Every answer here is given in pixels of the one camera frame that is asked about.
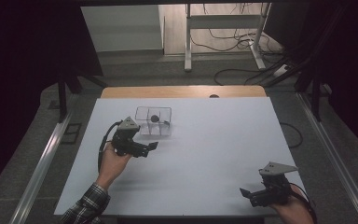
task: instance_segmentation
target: white tabletop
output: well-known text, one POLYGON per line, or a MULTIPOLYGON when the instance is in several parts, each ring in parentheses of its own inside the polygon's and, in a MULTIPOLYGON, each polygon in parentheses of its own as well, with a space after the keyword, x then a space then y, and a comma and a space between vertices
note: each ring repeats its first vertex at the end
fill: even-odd
MULTIPOLYGON (((253 217, 275 214, 252 207, 240 188, 265 187, 258 169, 269 161, 295 165, 268 97, 213 99, 99 99, 94 107, 55 215, 63 214, 95 181, 98 148, 107 129, 138 106, 172 109, 171 136, 136 134, 159 141, 147 158, 132 158, 109 189, 105 215, 130 217, 253 217)), ((303 188, 298 172, 286 174, 303 188)))

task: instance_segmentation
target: desk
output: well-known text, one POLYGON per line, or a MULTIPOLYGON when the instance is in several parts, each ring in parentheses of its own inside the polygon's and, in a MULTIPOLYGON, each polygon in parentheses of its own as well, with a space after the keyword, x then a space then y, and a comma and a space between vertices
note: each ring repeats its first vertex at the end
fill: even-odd
MULTIPOLYGON (((113 122, 134 118, 137 106, 172 108, 172 135, 147 158, 131 159, 109 190, 104 214, 116 217, 264 217, 239 187, 264 188, 257 172, 269 161, 295 165, 272 104, 261 87, 107 88, 93 109, 55 215, 63 214, 97 176, 97 149, 113 122), (211 94, 221 96, 209 99, 211 94)), ((303 188, 298 172, 286 175, 303 188)))

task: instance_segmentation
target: wooden floor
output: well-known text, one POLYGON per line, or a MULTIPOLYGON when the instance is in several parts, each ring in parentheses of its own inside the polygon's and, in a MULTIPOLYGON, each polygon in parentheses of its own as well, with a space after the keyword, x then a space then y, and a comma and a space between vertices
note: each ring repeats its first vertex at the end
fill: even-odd
MULTIPOLYGON (((237 3, 237 4, 193 4, 191 5, 191 15, 259 15, 261 7, 265 9, 265 4, 261 3, 237 3)), ((162 6, 165 16, 164 27, 164 52, 165 55, 175 55, 185 53, 186 42, 186 5, 165 5, 162 6)), ((225 29, 225 30, 191 30, 193 39, 193 53, 217 53, 217 52, 244 52, 250 51, 247 42, 241 42, 237 47, 238 40, 235 38, 219 38, 246 35, 243 39, 248 39, 254 35, 254 29, 225 29)), ((263 34, 260 39, 260 47, 264 51, 279 50, 282 48, 275 40, 263 34)))

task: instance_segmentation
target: wall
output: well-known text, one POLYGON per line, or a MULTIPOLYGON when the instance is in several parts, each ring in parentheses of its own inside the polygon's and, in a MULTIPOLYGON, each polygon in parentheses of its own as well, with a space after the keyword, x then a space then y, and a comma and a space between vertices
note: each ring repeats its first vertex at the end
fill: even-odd
POLYGON ((162 49, 158 6, 81 9, 97 52, 162 49))

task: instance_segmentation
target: clear plastic organizer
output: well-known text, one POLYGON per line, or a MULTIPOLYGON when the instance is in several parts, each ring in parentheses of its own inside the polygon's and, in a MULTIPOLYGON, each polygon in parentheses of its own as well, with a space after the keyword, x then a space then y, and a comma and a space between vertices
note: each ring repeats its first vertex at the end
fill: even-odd
POLYGON ((143 135, 171 135, 170 107, 138 106, 136 109, 136 123, 141 126, 143 135))

